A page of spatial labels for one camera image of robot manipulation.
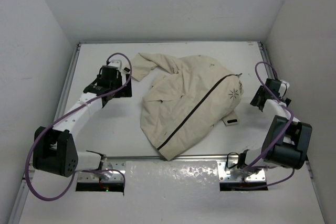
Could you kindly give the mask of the cream jacket with black lining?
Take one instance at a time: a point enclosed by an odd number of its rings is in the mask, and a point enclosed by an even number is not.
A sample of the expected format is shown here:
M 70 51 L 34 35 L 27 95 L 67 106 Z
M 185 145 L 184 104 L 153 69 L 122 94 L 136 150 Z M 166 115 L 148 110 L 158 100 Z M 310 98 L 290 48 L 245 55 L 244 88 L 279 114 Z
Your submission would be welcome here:
M 240 74 L 206 55 L 182 58 L 140 52 L 131 61 L 132 78 L 157 74 L 142 98 L 140 128 L 158 153 L 170 161 L 199 143 L 239 105 Z

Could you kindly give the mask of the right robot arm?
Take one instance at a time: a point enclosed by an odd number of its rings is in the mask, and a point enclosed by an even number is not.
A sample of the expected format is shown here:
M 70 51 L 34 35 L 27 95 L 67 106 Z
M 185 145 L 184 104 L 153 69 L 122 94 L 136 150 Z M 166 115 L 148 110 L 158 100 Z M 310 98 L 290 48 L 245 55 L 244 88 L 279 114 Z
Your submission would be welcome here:
M 278 79 L 266 79 L 251 101 L 271 120 L 262 147 L 239 154 L 237 168 L 245 172 L 266 167 L 299 170 L 307 159 L 312 126 L 299 121 L 289 111 L 290 99 L 283 99 L 289 84 Z

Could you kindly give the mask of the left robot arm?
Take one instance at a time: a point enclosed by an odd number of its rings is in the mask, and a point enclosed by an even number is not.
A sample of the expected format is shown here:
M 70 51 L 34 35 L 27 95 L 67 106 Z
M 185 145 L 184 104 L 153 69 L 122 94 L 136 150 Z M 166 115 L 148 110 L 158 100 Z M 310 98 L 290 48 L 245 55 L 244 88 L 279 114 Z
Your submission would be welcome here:
M 130 69 L 123 69 L 121 60 L 102 66 L 67 115 L 48 130 L 44 127 L 36 130 L 33 167 L 63 177 L 82 170 L 99 170 L 105 156 L 94 151 L 78 151 L 76 139 L 89 120 L 110 100 L 131 96 Z

